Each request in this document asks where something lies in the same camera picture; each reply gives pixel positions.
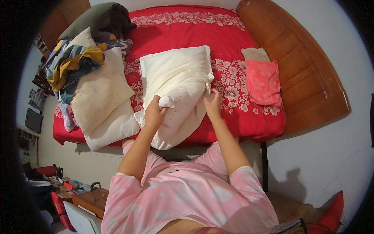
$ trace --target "pink towel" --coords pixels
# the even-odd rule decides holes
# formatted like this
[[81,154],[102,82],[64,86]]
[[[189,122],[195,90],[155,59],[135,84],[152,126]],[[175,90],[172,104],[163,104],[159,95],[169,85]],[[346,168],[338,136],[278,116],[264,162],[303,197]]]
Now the pink towel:
[[282,98],[278,63],[247,60],[245,64],[247,65],[246,84],[249,100],[262,106],[280,107]]

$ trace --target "black metal leg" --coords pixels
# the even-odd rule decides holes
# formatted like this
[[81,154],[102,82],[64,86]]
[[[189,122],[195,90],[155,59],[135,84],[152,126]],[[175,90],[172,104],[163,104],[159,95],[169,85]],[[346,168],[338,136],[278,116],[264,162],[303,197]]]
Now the black metal leg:
[[261,142],[262,150],[262,187],[264,192],[268,192],[269,189],[269,172],[267,163],[267,146],[266,142]]

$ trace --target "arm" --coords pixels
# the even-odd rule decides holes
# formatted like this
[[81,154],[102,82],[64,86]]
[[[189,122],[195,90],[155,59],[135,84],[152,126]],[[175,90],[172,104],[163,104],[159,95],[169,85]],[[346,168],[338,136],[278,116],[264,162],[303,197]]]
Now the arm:
[[143,177],[152,139],[168,111],[168,108],[159,109],[159,100],[160,96],[155,95],[145,110],[145,125],[118,167],[117,172],[134,176],[138,181]]
[[222,120],[222,98],[219,92],[215,89],[212,89],[212,91],[214,93],[214,99],[211,102],[208,101],[206,97],[204,97],[206,113],[208,114],[209,119],[212,122],[218,144],[220,145],[223,159],[225,160],[229,176],[231,176],[231,174],[239,167],[252,167],[252,165],[248,161],[248,158],[244,154],[239,143],[233,137],[225,122]]

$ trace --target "red bag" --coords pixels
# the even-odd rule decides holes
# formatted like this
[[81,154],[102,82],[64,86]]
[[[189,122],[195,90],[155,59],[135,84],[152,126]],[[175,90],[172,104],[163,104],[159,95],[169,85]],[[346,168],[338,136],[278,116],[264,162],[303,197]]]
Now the red bag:
[[53,206],[55,207],[57,215],[60,215],[60,220],[62,224],[70,231],[76,232],[76,230],[73,228],[73,226],[70,223],[68,215],[66,214],[66,210],[64,206],[64,201],[66,201],[66,199],[61,198],[55,192],[52,192],[50,196],[52,198],[52,203],[53,203]]
[[36,168],[36,171],[40,175],[46,175],[48,177],[56,176],[56,168],[54,168],[53,166],[38,167]]

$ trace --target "wooden bed frame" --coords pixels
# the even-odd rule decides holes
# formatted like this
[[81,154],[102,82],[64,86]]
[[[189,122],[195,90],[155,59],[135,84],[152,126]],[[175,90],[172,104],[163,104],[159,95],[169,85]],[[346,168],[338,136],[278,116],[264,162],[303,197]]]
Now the wooden bed frame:
[[278,62],[287,121],[283,136],[314,130],[351,112],[330,60],[297,20],[271,0],[241,0],[236,11],[252,39]]

